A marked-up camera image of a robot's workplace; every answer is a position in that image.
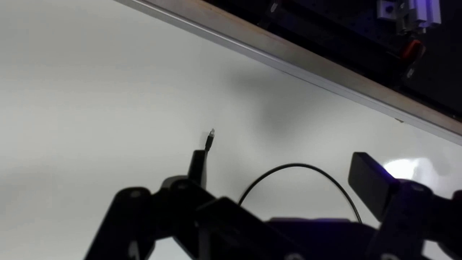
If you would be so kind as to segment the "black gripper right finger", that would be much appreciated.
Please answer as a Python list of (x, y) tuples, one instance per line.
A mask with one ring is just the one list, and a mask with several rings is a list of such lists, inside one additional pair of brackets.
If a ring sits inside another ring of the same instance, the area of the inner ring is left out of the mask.
[(424, 260), (425, 242), (462, 260), (459, 191), (447, 200), (415, 181), (395, 180), (365, 152), (352, 155), (347, 184), (379, 222), (366, 260)]

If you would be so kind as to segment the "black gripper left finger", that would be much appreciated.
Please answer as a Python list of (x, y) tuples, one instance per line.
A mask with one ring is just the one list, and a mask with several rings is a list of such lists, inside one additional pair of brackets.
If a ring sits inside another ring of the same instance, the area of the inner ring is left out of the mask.
[(191, 260), (308, 260), (294, 240), (228, 199), (204, 190), (204, 151), (189, 171), (157, 193), (125, 188), (114, 197), (85, 260), (148, 260), (155, 243), (173, 239)]

